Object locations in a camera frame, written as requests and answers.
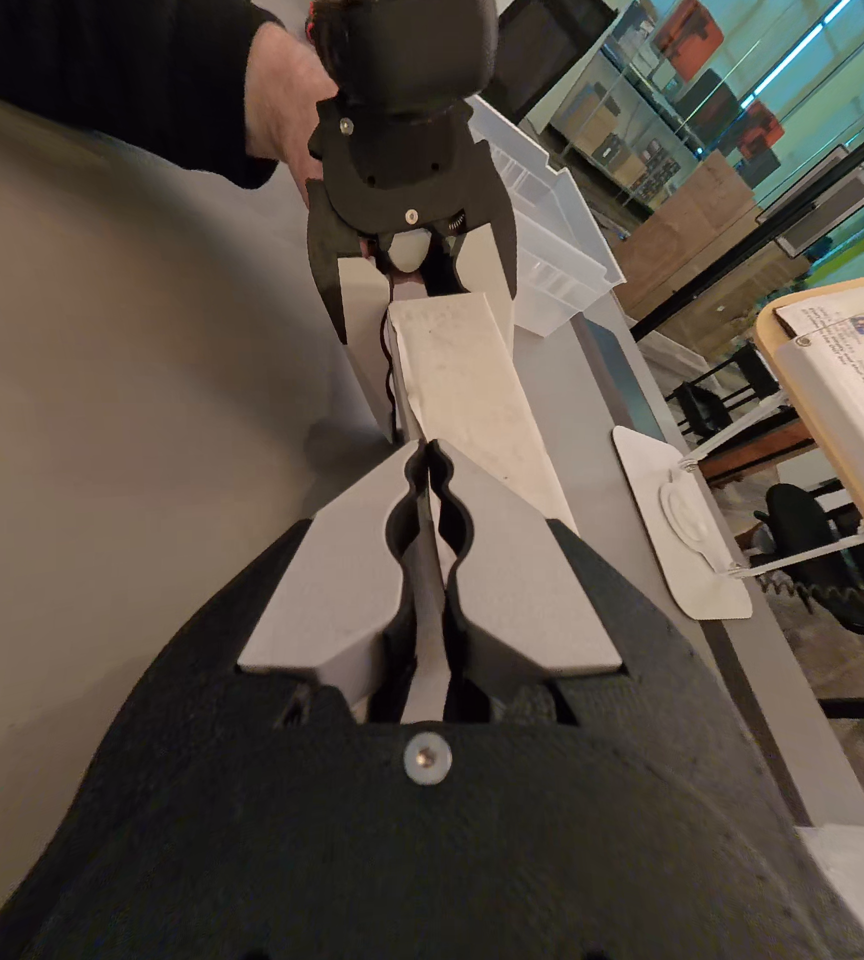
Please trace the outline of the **orange tool case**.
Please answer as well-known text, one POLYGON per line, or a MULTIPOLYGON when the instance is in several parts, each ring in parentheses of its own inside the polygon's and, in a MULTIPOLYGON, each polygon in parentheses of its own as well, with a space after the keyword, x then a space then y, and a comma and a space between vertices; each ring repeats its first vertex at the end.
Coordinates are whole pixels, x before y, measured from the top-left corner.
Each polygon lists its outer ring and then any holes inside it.
POLYGON ((670 61, 704 63, 725 36, 709 9, 700 1, 681 1, 654 33, 655 49, 670 61))
POLYGON ((784 134, 785 129, 776 115, 760 99, 753 99, 739 119, 735 149, 750 161, 770 151, 784 134))

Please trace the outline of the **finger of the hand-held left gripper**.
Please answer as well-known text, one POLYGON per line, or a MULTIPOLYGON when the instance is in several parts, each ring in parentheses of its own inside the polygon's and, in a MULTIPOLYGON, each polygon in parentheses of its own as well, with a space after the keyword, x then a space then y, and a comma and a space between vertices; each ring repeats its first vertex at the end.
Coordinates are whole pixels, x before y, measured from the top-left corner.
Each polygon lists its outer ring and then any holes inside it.
POLYGON ((462 292, 482 294, 506 346, 514 344, 514 294, 510 291, 489 224, 458 236, 454 244, 454 274, 462 292))
POLYGON ((391 283, 367 258, 340 258, 338 268, 345 354, 381 432, 389 442, 399 443, 394 351, 388 318, 391 283))

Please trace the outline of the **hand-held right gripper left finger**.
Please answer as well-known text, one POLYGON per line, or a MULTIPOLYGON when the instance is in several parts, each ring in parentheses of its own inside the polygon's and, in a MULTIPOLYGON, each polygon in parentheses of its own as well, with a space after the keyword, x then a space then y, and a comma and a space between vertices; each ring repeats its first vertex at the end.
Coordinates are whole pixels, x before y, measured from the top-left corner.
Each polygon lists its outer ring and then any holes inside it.
POLYGON ((311 519, 237 665, 339 690, 370 720, 433 718, 426 446, 406 443, 311 519))

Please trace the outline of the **person's left forearm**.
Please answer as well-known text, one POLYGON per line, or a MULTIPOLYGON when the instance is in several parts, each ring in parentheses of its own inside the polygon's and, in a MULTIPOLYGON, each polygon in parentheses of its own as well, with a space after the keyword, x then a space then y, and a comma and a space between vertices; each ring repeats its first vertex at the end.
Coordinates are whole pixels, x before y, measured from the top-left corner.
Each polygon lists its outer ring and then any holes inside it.
POLYGON ((246 138, 248 57, 268 23, 246 1, 0 1, 0 100, 255 189, 277 165, 246 138))

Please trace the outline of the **black stool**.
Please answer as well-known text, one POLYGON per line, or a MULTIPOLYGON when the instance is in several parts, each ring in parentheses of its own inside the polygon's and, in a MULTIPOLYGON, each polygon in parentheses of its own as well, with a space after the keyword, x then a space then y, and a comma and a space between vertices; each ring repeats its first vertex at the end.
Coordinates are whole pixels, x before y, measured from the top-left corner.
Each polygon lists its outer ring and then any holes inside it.
POLYGON ((707 373, 680 383, 664 399, 677 406, 677 426, 683 428, 684 434, 708 440, 730 426, 733 414, 740 408, 762 402, 778 391, 778 380, 758 349, 747 342, 707 373), (716 392, 713 380, 729 368, 740 378, 738 388, 726 394, 716 392))

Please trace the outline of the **black office chair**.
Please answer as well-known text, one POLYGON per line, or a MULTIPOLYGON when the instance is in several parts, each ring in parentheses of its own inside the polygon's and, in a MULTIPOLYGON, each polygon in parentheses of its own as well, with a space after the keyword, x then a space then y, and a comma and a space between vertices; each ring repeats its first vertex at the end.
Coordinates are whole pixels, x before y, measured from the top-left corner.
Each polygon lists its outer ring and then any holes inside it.
MULTIPOLYGON (((841 532, 817 498, 790 484, 772 486, 765 496, 766 510, 756 513, 774 545, 769 562, 824 546, 836 546, 858 534, 858 523, 841 532)), ((835 549, 819 557, 785 563, 760 577, 764 589, 787 589, 811 610, 824 608, 846 630, 864 636, 864 542, 835 549)))

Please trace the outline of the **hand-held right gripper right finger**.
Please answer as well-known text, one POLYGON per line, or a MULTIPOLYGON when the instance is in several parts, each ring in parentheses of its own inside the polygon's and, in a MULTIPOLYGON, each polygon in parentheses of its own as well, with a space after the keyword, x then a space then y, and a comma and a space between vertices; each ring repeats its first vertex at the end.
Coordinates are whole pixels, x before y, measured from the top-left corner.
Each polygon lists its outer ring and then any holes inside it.
POLYGON ((455 558, 442 632, 443 719, 488 722, 522 689, 615 674, 623 661, 565 544, 587 545, 453 444, 430 443, 438 536, 455 558))

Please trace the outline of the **person's left hand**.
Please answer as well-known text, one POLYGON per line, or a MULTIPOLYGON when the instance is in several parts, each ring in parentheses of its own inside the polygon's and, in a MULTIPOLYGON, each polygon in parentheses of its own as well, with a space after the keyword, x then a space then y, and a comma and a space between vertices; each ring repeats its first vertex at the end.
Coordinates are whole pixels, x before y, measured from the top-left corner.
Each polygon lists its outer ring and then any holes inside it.
POLYGON ((337 93, 315 51, 276 22, 256 32, 247 56, 244 115, 246 153, 284 164, 306 207, 307 184, 322 178, 308 149, 318 127, 318 103, 337 93))

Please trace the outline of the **white stand base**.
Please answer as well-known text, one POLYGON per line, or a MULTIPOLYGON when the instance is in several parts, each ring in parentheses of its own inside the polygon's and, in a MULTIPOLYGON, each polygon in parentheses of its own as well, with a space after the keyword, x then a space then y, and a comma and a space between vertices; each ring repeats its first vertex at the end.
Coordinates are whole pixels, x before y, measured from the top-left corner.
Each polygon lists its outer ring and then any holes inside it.
POLYGON ((619 463, 653 547, 669 593, 696 621, 745 620, 753 603, 718 522, 718 513, 695 473, 669 443, 616 426, 619 463))

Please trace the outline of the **brown wooden panel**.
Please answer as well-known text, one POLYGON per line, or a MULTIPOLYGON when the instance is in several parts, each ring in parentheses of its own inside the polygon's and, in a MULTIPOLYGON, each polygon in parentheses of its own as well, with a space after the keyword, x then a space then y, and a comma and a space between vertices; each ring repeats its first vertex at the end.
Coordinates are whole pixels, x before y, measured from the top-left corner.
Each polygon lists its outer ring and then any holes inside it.
MULTIPOLYGON (((626 279, 616 295, 629 320, 646 318, 737 246, 758 226, 761 212, 752 189, 714 151, 616 247, 614 255, 626 279)), ((713 361, 750 330, 764 301, 783 294, 810 269, 807 256, 791 258, 770 243, 666 321, 658 333, 713 361)))

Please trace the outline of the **wooden sign board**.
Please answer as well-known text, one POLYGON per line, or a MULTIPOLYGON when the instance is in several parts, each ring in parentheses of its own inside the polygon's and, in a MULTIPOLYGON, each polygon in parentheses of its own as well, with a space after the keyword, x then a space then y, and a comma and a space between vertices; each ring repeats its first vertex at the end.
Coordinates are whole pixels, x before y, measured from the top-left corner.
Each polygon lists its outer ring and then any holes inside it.
POLYGON ((864 434, 861 425, 847 412, 845 401, 836 396, 810 367, 808 357, 800 349, 808 341, 795 341, 779 323, 773 310, 775 306, 818 296, 825 288, 837 293, 863 284, 864 277, 831 284, 814 292, 781 297, 760 312, 753 338, 813 442, 822 450, 850 493, 864 522, 864 434))

